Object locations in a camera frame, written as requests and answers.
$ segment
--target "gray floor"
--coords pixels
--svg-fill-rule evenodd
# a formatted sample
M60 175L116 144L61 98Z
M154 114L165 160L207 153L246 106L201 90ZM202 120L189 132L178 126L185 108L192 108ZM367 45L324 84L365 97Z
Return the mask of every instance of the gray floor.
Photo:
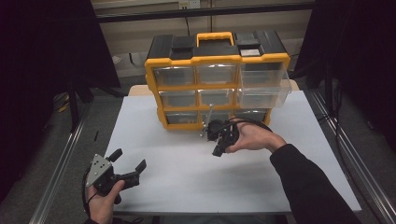
M142 76L123 77L120 79L120 82L121 89L119 91L128 92L131 86L143 84L145 80ZM304 86L304 79L299 79L297 82L300 88L304 90L314 113L321 114L317 105L314 103L310 91ZM120 98L108 96L99 90L92 91L96 96L95 100L89 106L88 117L78 138L78 142L70 154L69 163L64 169L64 177L61 180L61 184L53 201L48 204L49 212L43 215L42 220L45 220L45 223L82 223L86 218L80 198L82 174L89 165L94 153L104 154L122 103L122 99ZM388 147L384 137L380 133L371 130L367 126L367 118L350 101L347 95L344 97L339 120L342 128L359 151L361 158L376 181L389 196L391 202L395 204L396 183L394 180L396 179L396 153ZM334 154L340 159L341 157L338 154L337 144L335 143L332 130L326 122L321 124L321 127L334 150ZM28 223L31 220L51 180L52 173L64 152L64 147L70 137L70 128L69 111L66 110L63 113L54 111L48 123L46 135L43 138L40 149L33 155L31 163L21 180L15 183L11 192L0 204L0 223ZM363 186L360 178L347 159L346 167L351 170L352 177L356 180L359 189L362 191L362 194L360 194L354 183L349 179L349 183L354 189L363 209L357 214L361 222L376 223L375 217L363 200L364 197L375 209L382 222L386 223L376 208L369 191ZM150 221L151 217L146 217L145 223L150 223Z

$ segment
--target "white tabletop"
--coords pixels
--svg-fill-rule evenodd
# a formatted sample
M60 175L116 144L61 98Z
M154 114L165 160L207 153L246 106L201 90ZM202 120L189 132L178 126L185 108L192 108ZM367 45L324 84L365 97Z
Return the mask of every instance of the white tabletop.
M271 114L270 128L294 144L329 177L354 211L355 195L302 91L293 91ZM106 156L123 155L116 174L134 171L146 159L140 186L124 190L116 212L132 214L269 214L290 212L267 150L212 156L216 145L200 132L166 131L153 96L129 96L122 103Z

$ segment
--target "human hand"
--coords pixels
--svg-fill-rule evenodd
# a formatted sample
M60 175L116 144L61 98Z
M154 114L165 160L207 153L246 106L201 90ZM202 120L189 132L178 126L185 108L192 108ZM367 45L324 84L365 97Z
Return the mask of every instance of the human hand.
M258 150L267 148L274 153L278 148L286 145L285 140L276 133L269 132L255 124L241 122L237 124L239 138L236 143L225 149L227 153L233 153L240 149Z
M97 189L94 186L88 188L88 198L92 197L89 206L93 221L99 224L111 223L113 220L114 200L122 191L124 184L124 180L118 181L105 197L96 194Z

